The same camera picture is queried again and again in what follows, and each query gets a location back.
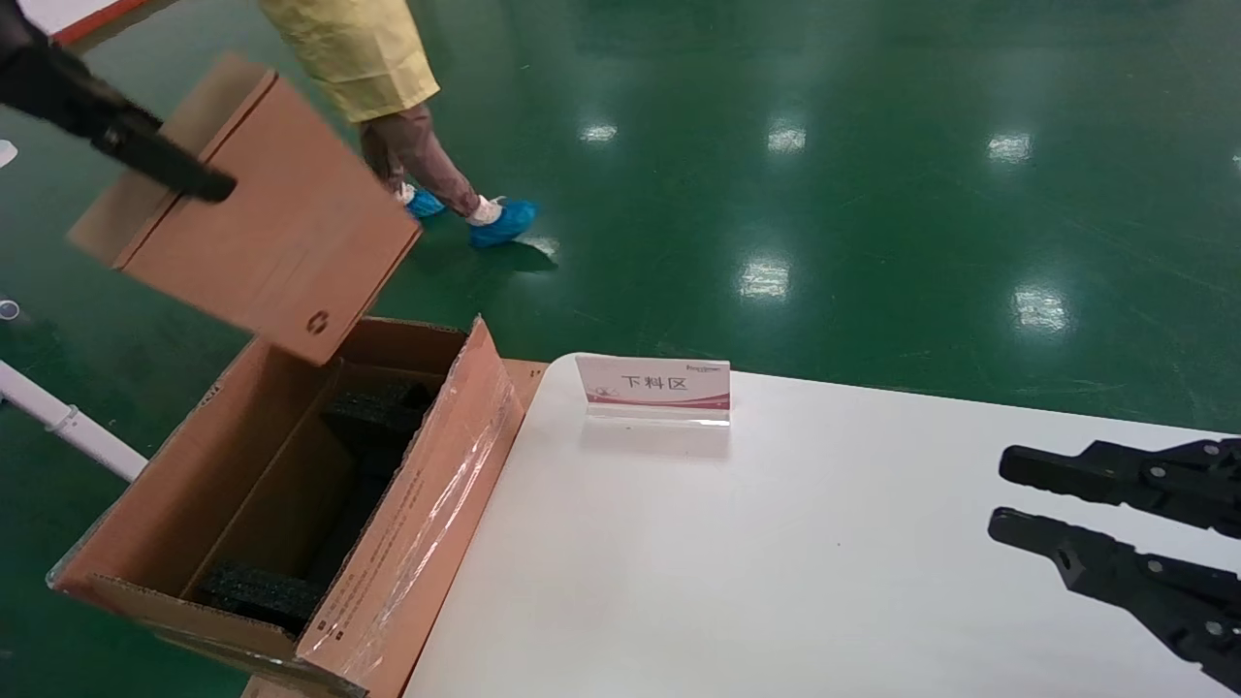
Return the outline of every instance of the open cardboard box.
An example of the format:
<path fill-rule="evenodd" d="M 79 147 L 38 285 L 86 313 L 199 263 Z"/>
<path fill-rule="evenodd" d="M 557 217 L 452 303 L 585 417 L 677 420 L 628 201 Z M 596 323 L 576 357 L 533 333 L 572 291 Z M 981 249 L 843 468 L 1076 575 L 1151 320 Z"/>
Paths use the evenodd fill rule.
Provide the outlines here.
<path fill-rule="evenodd" d="M 258 337 L 48 584 L 304 696 L 395 698 L 525 407 L 480 319 L 362 319 L 421 229 L 274 72 L 222 61 L 164 133 L 237 176 L 233 195 L 125 173 L 71 238 Z M 396 379 L 438 395 L 305 630 L 205 605 L 221 560 L 304 574 L 359 478 L 321 407 Z"/>

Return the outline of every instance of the black foam padding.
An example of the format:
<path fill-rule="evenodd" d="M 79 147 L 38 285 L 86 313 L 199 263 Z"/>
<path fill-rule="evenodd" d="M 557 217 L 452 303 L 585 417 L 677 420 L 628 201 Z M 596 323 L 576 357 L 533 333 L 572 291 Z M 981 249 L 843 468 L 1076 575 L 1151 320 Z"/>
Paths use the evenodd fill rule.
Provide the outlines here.
<path fill-rule="evenodd" d="M 349 553 L 361 538 L 371 513 L 383 498 L 392 474 L 401 467 L 403 453 L 403 450 L 396 448 L 371 448 L 362 455 L 357 463 L 357 483 L 349 493 L 349 499 L 345 501 L 331 533 L 310 563 L 308 580 L 324 586 L 331 585 Z"/>
<path fill-rule="evenodd" d="M 208 605 L 302 635 L 314 617 L 325 585 L 222 560 L 199 582 Z"/>
<path fill-rule="evenodd" d="M 406 446 L 431 407 L 421 384 L 400 381 L 380 392 L 344 392 L 323 411 L 323 420 L 355 456 L 372 447 Z"/>

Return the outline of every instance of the brown pants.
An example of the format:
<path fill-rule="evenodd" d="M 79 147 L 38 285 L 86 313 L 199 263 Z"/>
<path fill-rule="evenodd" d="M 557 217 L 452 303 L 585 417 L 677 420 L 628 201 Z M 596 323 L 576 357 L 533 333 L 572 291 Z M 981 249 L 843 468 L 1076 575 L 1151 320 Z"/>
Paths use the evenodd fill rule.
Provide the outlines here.
<path fill-rule="evenodd" d="M 462 217 L 478 209 L 478 193 L 439 145 L 426 104 L 362 122 L 362 158 L 388 191 L 401 190 L 408 173 Z"/>

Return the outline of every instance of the white table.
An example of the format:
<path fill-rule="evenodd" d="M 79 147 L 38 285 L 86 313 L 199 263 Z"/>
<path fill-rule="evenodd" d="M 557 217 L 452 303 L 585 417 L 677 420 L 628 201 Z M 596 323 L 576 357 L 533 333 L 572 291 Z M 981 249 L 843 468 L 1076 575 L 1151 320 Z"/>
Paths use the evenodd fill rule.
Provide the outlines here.
<path fill-rule="evenodd" d="M 599 422 L 552 364 L 406 696 L 1232 696 L 987 535 L 1009 505 L 1239 569 L 1239 542 L 997 474 L 1011 443 L 1216 435 L 741 373 L 733 400 L 722 432 Z"/>

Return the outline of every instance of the sign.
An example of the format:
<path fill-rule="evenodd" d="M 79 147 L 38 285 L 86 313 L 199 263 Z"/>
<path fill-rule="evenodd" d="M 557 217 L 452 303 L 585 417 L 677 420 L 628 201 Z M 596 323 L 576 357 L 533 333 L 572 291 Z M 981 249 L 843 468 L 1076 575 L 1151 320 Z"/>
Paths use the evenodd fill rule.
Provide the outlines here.
<path fill-rule="evenodd" d="M 704 412 L 732 406 L 728 361 L 582 354 L 577 370 L 591 406 Z"/>

